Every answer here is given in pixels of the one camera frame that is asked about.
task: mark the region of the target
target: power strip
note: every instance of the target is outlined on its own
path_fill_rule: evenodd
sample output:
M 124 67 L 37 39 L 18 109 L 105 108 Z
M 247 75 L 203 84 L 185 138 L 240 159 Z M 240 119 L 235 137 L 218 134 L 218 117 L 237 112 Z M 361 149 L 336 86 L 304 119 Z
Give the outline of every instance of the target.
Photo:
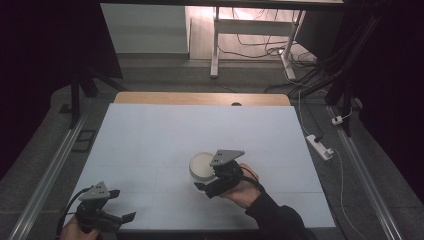
M 325 148 L 321 142 L 315 142 L 315 139 L 316 139 L 315 135 L 309 135 L 306 137 L 306 140 L 308 140 L 308 143 L 315 149 L 315 151 L 319 154 L 322 160 L 327 161 L 333 158 L 333 153 L 334 153 L 333 149 Z

